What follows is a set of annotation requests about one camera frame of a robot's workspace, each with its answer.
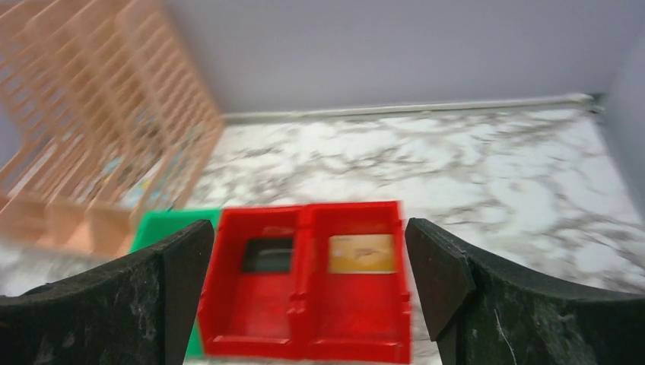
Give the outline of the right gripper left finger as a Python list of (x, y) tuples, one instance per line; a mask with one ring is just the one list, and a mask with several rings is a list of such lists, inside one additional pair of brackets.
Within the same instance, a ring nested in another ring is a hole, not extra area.
[(80, 274), (1, 298), (3, 364), (181, 364), (214, 246), (198, 220)]

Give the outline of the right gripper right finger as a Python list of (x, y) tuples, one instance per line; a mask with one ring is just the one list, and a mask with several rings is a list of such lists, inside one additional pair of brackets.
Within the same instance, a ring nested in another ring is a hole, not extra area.
[(405, 241), (444, 364), (644, 362), (643, 296), (542, 274), (423, 218)]

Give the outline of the green plastic bin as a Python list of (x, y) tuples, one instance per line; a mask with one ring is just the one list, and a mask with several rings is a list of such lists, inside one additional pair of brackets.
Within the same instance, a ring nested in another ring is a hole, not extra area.
[[(156, 243), (178, 230), (182, 230), (184, 227), (187, 227), (198, 220), (210, 221), (214, 231), (217, 232), (220, 218), (220, 208), (149, 211), (141, 219), (128, 253), (150, 246), (151, 244)], [(195, 317), (189, 343), (186, 349), (186, 359), (198, 360), (204, 358), (205, 352), (202, 343), (201, 331), (199, 329), (197, 317)]]

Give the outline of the red plastic bin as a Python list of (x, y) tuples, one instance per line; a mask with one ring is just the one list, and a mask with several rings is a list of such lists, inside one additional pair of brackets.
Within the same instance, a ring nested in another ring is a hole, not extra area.
[[(294, 337), (311, 360), (411, 361), (411, 294), (398, 202), (319, 203), (300, 217), (303, 248), (296, 284), (300, 324)], [(329, 238), (393, 236), (396, 270), (389, 274), (333, 274)]]
[[(299, 205), (222, 211), (197, 312), (205, 356), (289, 360), (300, 356), (290, 311), (301, 211)], [(294, 240), (289, 272), (242, 272), (247, 241), (257, 237)]]

